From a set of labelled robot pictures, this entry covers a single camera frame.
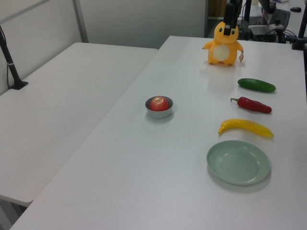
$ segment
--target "metal bowl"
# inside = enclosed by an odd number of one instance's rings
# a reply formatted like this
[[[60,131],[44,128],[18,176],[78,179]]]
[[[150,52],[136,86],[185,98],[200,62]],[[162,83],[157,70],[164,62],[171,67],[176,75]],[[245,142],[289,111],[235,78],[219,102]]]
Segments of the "metal bowl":
[[[166,109],[164,111],[159,111],[159,112],[150,110],[149,109],[150,102],[155,97],[164,97],[168,102],[169,109]],[[172,113],[172,108],[173,108],[173,100],[170,99],[169,97],[165,97],[165,96],[155,96],[155,97],[149,98],[145,103],[145,106],[146,106],[146,109],[147,109],[149,116],[156,118],[156,119],[163,119],[163,118],[170,116],[171,113]]]

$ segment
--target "plush toy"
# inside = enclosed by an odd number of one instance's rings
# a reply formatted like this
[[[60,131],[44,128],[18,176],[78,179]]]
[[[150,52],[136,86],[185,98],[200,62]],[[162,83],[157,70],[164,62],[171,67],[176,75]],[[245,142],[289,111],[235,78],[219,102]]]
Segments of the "plush toy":
[[[243,60],[243,47],[237,41],[238,27],[231,28],[230,35],[224,35],[225,23],[221,22],[214,30],[214,39],[206,43],[203,49],[208,49],[208,62],[210,65],[222,62],[225,65],[233,65],[236,61],[237,50],[241,51],[240,62]]]

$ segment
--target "apple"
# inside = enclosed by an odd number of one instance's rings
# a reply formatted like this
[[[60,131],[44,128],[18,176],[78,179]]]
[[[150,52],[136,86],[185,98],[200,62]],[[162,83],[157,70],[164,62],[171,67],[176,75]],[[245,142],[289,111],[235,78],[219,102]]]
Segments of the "apple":
[[[169,109],[167,99],[164,97],[154,97],[150,102],[149,109],[156,112]]]

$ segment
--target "yellow banana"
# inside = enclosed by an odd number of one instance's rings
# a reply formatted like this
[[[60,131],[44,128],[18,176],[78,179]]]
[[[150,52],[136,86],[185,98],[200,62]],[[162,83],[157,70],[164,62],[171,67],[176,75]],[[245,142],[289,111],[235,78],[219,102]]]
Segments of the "yellow banana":
[[[232,128],[242,128],[250,132],[256,133],[265,138],[273,137],[273,133],[267,127],[262,126],[253,121],[239,119],[239,118],[225,120],[221,124],[221,128],[219,129],[218,133],[222,134],[224,131]]]

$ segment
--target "plate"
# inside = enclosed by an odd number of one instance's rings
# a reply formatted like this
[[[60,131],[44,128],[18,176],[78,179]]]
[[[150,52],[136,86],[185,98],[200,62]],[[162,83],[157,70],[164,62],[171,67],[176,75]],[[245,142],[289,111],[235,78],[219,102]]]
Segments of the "plate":
[[[235,185],[250,185],[263,180],[271,171],[267,155],[256,146],[228,140],[212,146],[207,154],[209,169],[221,180]]]

